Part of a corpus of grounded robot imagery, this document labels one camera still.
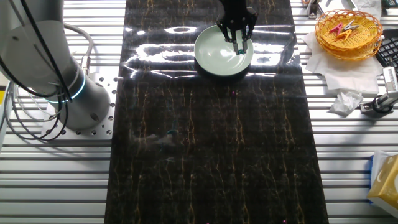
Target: keyboard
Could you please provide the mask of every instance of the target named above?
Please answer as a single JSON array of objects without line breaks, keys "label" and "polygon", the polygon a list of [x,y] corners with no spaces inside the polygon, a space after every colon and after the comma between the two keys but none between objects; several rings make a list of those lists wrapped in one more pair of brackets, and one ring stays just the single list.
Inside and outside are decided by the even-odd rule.
[{"label": "keyboard", "polygon": [[391,66],[396,69],[396,73],[398,74],[398,37],[384,39],[381,42],[376,58],[383,67],[389,66],[390,59],[392,58]]}]

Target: crumpled tissue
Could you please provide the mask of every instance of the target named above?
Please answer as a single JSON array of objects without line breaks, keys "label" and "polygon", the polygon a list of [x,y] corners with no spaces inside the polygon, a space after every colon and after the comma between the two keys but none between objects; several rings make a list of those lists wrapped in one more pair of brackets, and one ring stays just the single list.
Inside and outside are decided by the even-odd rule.
[{"label": "crumpled tissue", "polygon": [[331,113],[348,116],[362,102],[363,96],[354,90],[341,90],[337,94],[335,103],[331,106]]},{"label": "crumpled tissue", "polygon": [[367,12],[372,16],[381,18],[381,1],[380,0],[353,0],[356,9],[361,12]]}]

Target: clothespin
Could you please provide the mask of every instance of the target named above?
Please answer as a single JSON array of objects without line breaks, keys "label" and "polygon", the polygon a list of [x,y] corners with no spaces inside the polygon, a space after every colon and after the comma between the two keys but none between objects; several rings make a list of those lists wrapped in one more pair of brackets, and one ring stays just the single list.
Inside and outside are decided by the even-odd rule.
[{"label": "clothespin", "polygon": [[337,38],[341,37],[342,35],[345,35],[346,38],[344,40],[346,40],[351,33],[352,33],[352,30],[347,30],[346,32],[342,32],[341,34],[337,35]]},{"label": "clothespin", "polygon": [[335,28],[333,28],[333,29],[332,29],[331,31],[329,31],[329,32],[336,32],[336,31],[337,31],[337,35],[339,35],[342,28],[343,28],[343,23],[340,22]]},{"label": "clothespin", "polygon": [[354,20],[352,20],[347,26],[344,27],[344,31],[353,30],[359,27],[359,25],[352,26]]}]

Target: bolt hole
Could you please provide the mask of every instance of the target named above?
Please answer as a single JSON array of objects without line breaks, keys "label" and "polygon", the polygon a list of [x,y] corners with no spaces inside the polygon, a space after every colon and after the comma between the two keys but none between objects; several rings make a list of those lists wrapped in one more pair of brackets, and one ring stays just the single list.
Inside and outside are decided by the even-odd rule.
[{"label": "bolt hole", "polygon": [[91,114],[90,114],[90,117],[91,117],[94,121],[100,121],[100,118],[99,118],[98,115],[95,114],[95,113],[91,113]]}]

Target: pink clothespin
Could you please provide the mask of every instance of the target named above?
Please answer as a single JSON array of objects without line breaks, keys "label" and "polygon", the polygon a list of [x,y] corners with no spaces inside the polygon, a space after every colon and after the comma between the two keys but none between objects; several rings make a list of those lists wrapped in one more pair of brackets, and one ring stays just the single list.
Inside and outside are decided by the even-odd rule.
[{"label": "pink clothespin", "polygon": [[332,29],[331,31],[329,31],[329,32],[335,32],[335,31],[337,31],[337,35],[339,35],[342,28],[343,28],[343,23],[340,22],[335,28],[333,28],[333,29]]}]

